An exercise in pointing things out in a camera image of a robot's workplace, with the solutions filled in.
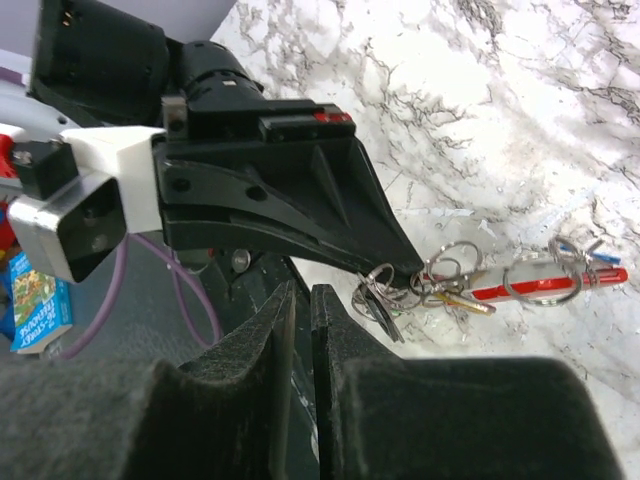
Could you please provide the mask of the metal key organizer red handle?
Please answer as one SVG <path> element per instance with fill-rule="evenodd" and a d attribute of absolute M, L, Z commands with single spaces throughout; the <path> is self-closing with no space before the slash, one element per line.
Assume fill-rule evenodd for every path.
<path fill-rule="evenodd" d="M 584 291 L 629 279 L 620 258 L 599 251 L 602 244 L 598 239 L 584 249 L 557 235 L 541 252 L 524 253 L 506 266 L 485 268 L 478 245 L 454 241 L 427 258 L 405 286 L 393 285 L 395 269 L 389 263 L 360 274 L 351 305 L 394 342 L 404 340 L 395 319 L 415 309 L 444 307 L 490 316 L 497 303 L 506 301 L 560 306 Z"/>

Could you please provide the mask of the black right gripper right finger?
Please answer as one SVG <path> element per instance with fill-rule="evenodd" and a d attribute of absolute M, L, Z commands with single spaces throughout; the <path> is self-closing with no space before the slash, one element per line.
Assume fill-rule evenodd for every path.
<path fill-rule="evenodd" d="M 310 294 L 324 479 L 620 479 L 583 383 L 544 357 L 404 359 Z"/>

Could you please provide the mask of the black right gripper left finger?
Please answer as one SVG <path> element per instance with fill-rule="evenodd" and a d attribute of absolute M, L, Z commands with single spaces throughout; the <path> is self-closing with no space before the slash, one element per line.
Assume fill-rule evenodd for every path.
<path fill-rule="evenodd" d="M 1 369 L 5 479 L 280 479 L 295 287 L 200 356 Z"/>

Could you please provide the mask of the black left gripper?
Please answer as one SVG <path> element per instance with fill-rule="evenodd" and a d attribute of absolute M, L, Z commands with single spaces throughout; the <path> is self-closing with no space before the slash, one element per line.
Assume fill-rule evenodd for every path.
<path fill-rule="evenodd" d="M 161 111 L 166 140 L 152 152 L 170 247 L 257 250 L 362 274 L 390 264 L 395 285 L 421 269 L 336 105 L 165 95 Z"/>

